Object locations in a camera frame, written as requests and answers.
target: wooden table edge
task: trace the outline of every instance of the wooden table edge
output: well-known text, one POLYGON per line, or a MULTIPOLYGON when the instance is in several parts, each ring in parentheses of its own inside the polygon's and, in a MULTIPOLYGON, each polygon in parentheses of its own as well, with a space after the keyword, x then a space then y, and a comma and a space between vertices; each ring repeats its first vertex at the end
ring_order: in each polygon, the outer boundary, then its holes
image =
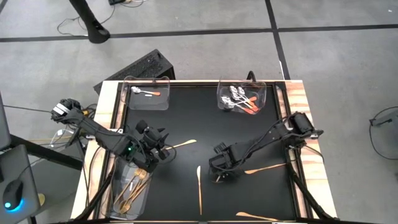
MULTIPOLYGON (((245 80, 223 80, 224 82, 245 82, 245 80)), ((104 81, 103 86, 101 88, 101 93, 98 99, 97 110, 95 114, 95 121, 105 128, 111 127, 111 120, 113 117, 115 101, 116 101, 116 93, 118 92, 118 85, 123 81, 104 81)), ((131 81, 131 82, 143 82, 143 80, 131 81)), ((219 80, 170 80, 171 83, 218 83, 219 80)), ((291 112, 299 111, 304 112, 309 117, 312 122, 312 116, 310 112, 310 108, 307 101, 307 96, 305 94, 305 89, 302 80, 258 80, 258 82, 285 82, 287 96, 289 99, 289 106, 291 112)), ((286 109, 284 106, 284 101, 281 96, 279 96, 279 104, 281 108, 282 116, 285 116, 286 109)), ((119 104, 118 115, 116 117, 116 128, 120 127, 121 124, 121 113, 123 110, 123 105, 119 104)), ((318 141, 307 141, 308 145, 320 151, 318 141)), ((86 167, 86 175, 88 178, 88 166, 93 158, 93 154, 96 151, 98 145, 95 141, 90 141, 87 147, 87 152, 85 156, 85 167, 86 167)), ((320 159, 314 159, 315 157, 311 154, 310 151, 303 150, 301 155, 301 160, 303 162, 304 176, 307 183, 308 190, 313 194, 315 200, 323 207, 323 209, 331 216, 336 216, 335 206, 333 203, 333 198, 331 196, 330 187, 328 184, 328 179, 325 172, 325 166, 320 159)), ((91 180, 90 180, 90 199, 93 198, 95 193, 98 190, 99 179, 101 175, 101 170, 104 162, 104 149, 100 149, 95 157, 95 161, 93 163, 93 168, 91 172, 91 180)), ((113 159, 111 159, 108 167, 108 172, 110 171, 113 159)), ((303 197, 301 192, 296 186, 296 193, 298 198, 298 204, 300 208, 300 214, 302 217, 306 217, 305 207, 303 202, 303 197)), ((109 194, 109 189, 105 192, 104 195, 109 194)), ((106 203, 106 197, 103 197, 101 204, 106 203)), ((80 174, 79 184, 76 192, 75 201, 73 204, 71 218, 76 218, 79 216, 82 211, 85 209, 85 199, 86 199, 86 186, 83 171, 80 174)))

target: computer mouse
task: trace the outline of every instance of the computer mouse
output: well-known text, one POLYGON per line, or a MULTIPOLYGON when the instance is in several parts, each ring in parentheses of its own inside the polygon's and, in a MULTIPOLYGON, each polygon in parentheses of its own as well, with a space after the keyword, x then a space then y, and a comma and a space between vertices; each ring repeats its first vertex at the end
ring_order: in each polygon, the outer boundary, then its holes
POLYGON ((21 202, 24 184, 19 179, 11 181, 2 195, 3 206, 6 210, 13 210, 21 202))

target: tripod leg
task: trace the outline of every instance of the tripod leg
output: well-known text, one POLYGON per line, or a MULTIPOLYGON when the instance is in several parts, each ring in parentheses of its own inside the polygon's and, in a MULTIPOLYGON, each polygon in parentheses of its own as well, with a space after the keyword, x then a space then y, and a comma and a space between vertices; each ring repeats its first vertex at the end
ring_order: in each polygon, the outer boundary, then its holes
POLYGON ((88 33, 88 40, 94 44, 101 44, 107 41, 111 34, 95 18, 86 0, 69 0, 82 21, 85 23, 88 33))

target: clear plastic container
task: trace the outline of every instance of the clear plastic container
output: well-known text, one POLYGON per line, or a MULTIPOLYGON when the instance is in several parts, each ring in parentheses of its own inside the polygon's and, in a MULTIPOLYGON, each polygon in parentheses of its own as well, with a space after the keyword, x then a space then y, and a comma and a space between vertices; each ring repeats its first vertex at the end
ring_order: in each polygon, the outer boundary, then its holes
POLYGON ((162 78, 124 79, 121 101, 132 110, 167 110, 169 108, 170 80, 162 78))
POLYGON ((218 83, 218 108, 225 111, 257 114, 265 106, 266 96, 267 85, 264 82, 232 82, 221 77, 218 83))
POLYGON ((111 183, 112 194, 109 198, 109 208, 106 214, 107 217, 117 218, 120 220, 135 220, 139 215, 144 212, 150 180, 145 189, 133 201, 130 209, 126 213, 120 214, 120 203, 123 200, 128 199, 131 190, 139 181, 138 177, 134 178, 132 183, 129 184, 129 187, 123 193, 123 196, 116 203, 114 203, 126 184, 130 183, 130 180, 134 177, 136 169, 138 169, 138 167, 136 167, 134 164, 127 165, 127 163, 122 161, 121 159, 118 160, 118 163, 115 167, 115 174, 111 183))

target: desk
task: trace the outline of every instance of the desk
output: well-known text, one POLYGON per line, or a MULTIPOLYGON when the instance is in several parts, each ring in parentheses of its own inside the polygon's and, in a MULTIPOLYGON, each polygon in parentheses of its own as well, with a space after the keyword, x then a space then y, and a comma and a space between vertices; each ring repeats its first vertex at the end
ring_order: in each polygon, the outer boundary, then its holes
MULTIPOLYGON (((307 97, 305 94, 304 86, 302 81, 300 80, 291 80, 291 81, 278 81, 278 80, 261 80, 264 82, 284 82, 283 86, 286 88, 287 99, 289 102, 288 107, 287 102, 285 102, 283 97, 283 91, 281 89, 277 89, 280 112, 282 116, 285 116, 288 111, 294 112, 303 112, 306 113, 308 118, 312 120, 310 108, 308 106, 307 97)), ((217 83, 218 80, 172 80, 172 83, 195 83, 195 82, 208 82, 208 83, 217 83)), ((119 104, 119 108, 115 108, 115 102, 117 99, 119 81, 105 81, 103 82, 103 87, 101 89, 101 94, 99 96, 97 111, 95 115, 95 121, 104 126, 105 128, 110 128, 112 120, 114 118, 113 126, 115 128, 119 128, 122 121, 122 111, 123 104, 119 104)), ((320 151, 318 141, 316 140, 308 140, 308 145, 316 150, 320 151)), ((95 141, 92 141, 88 145, 88 149, 85 157, 85 169, 89 170, 90 162, 93 159, 94 152, 98 148, 98 145, 95 141)), ((101 178, 101 170, 104 164, 104 155, 105 150, 100 149, 94 157, 92 171, 91 171, 91 180, 90 180, 90 190, 89 190, 89 198, 93 198, 95 193, 98 190, 98 186, 101 178)), ((335 217, 336 212, 333 204, 333 199, 331 196, 328 179, 325 172, 325 167, 323 165, 321 157, 314 154, 311 151, 302 150, 301 161, 303 172, 305 176, 305 182, 308 190, 317 200, 317 202, 323 207, 323 209, 329 213, 331 216, 335 217)), ((111 170, 113 165, 113 159, 109 160, 108 164, 108 172, 111 170)), ((79 186, 76 192, 76 199, 72 210, 71 218, 77 217, 85 208, 85 199, 86 199, 86 187, 85 180, 83 176, 83 172, 81 173, 79 186)), ((307 212, 305 210, 305 203, 302 197, 301 192, 296 187, 296 194, 298 200, 298 207, 300 209, 300 216, 307 217, 307 212)), ((106 207, 107 199, 103 197, 101 206, 103 209, 106 207)))

